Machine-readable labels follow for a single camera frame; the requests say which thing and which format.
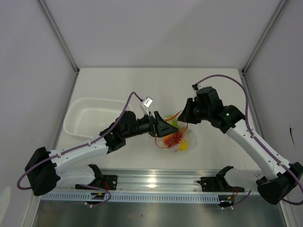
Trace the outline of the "clear zip top bag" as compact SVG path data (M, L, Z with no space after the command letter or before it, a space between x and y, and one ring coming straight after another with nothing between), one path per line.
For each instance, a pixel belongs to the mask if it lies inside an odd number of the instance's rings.
M179 111L175 115L167 115L164 117L165 122L176 127L178 131L162 138L156 137L154 142L158 148L178 152L189 151L198 146L197 138L194 132L189 128L188 123L178 121L178 116L181 112L182 111Z

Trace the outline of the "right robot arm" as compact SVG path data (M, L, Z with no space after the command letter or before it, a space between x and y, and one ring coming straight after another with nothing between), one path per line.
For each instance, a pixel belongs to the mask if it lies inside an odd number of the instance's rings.
M196 95L187 99L178 120L191 124L210 122L239 144L259 167L258 171L225 167L217 174L220 190L239 186L257 191L265 201L277 205L296 186L302 186L303 166L299 162L291 163L278 154L249 126L247 117L237 107L223 105L213 87L193 85L193 89Z

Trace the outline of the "green apple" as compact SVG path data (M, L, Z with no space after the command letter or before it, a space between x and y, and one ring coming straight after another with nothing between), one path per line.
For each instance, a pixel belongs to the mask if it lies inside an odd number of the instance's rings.
M168 123L174 127L178 127L178 121L176 119L173 119L171 121L168 121Z

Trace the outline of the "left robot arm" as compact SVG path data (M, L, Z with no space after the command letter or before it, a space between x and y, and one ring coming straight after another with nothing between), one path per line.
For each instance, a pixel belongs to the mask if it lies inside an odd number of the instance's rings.
M105 189L104 175L96 164L74 165L117 151L126 145L128 138L146 133L161 138L175 132L178 129L162 119L158 112L138 119L135 113L126 111L97 137L73 148L50 151L45 147L38 148L25 167L30 189L35 196L45 195L55 188Z

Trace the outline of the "yellow pear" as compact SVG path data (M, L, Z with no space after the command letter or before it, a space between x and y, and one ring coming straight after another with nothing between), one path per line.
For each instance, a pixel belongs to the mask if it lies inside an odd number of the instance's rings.
M179 151L185 151L188 149L188 141L186 139L183 139L180 143L180 146L178 148Z

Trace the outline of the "red grapes bunch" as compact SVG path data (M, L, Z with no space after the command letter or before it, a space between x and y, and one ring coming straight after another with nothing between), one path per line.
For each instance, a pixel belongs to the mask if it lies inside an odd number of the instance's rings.
M183 138L183 133L181 133L181 132L178 131L176 133L173 133L173 134L170 134L170 135L166 136L163 139L163 143L168 148L171 148L173 146L178 145L182 141L182 138Z

